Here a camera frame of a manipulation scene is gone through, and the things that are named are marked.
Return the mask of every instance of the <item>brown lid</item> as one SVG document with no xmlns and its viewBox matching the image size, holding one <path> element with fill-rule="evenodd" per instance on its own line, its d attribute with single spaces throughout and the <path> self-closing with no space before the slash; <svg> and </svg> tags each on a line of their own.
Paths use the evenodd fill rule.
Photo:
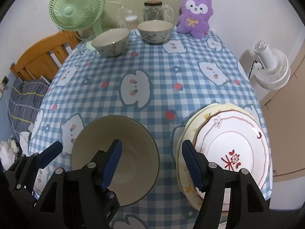
<svg viewBox="0 0 305 229">
<path fill-rule="evenodd" d="M 162 2 L 161 1 L 146 1 L 144 2 L 145 6 L 161 6 Z"/>
</svg>

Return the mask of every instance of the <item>wooden chair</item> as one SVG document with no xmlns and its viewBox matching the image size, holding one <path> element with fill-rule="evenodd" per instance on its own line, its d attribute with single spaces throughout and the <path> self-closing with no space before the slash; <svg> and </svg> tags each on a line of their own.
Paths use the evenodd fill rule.
<svg viewBox="0 0 305 229">
<path fill-rule="evenodd" d="M 68 44 L 73 50 L 79 42 L 80 40 L 73 32 L 58 32 L 32 45 L 16 64 L 11 65 L 10 70 L 22 80 L 32 81 L 43 75 L 52 81 L 59 67 L 50 56 L 50 52 L 53 52 L 63 64 L 69 55 L 63 45 Z"/>
</svg>

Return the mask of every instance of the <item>beige door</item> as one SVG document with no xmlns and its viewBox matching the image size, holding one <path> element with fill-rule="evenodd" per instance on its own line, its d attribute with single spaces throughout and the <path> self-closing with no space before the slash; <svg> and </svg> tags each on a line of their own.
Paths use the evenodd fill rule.
<svg viewBox="0 0 305 229">
<path fill-rule="evenodd" d="M 270 138 L 274 181 L 305 176 L 305 62 L 263 107 Z"/>
</svg>

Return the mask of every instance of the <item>yellow bow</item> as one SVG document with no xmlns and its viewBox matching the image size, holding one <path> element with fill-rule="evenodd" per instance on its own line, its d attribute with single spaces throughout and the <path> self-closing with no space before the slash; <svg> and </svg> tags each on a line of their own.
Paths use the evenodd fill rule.
<svg viewBox="0 0 305 229">
<path fill-rule="evenodd" d="M 195 24 L 194 23 L 196 23 L 196 24 L 198 24 L 198 20 L 193 20 L 193 19 L 191 19 L 191 18 L 187 18 L 187 21 L 189 21 L 190 23 L 189 23 L 189 26 L 190 25 L 192 25 L 193 27 L 195 27 Z"/>
</svg>

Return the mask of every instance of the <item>stack of plates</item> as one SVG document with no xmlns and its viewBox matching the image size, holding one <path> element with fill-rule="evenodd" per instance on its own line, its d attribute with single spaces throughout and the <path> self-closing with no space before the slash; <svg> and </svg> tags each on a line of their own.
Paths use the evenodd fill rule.
<svg viewBox="0 0 305 229">
<path fill-rule="evenodd" d="M 268 174 L 269 149 L 258 121 L 234 104 L 211 104 L 197 112 L 186 124 L 176 147 L 176 169 L 180 190 L 190 204 L 200 210 L 204 193 L 194 187 L 181 145 L 189 139 L 197 152 L 223 169 L 250 171 L 261 189 Z M 230 189 L 225 190 L 222 212 L 229 209 Z"/>
</svg>

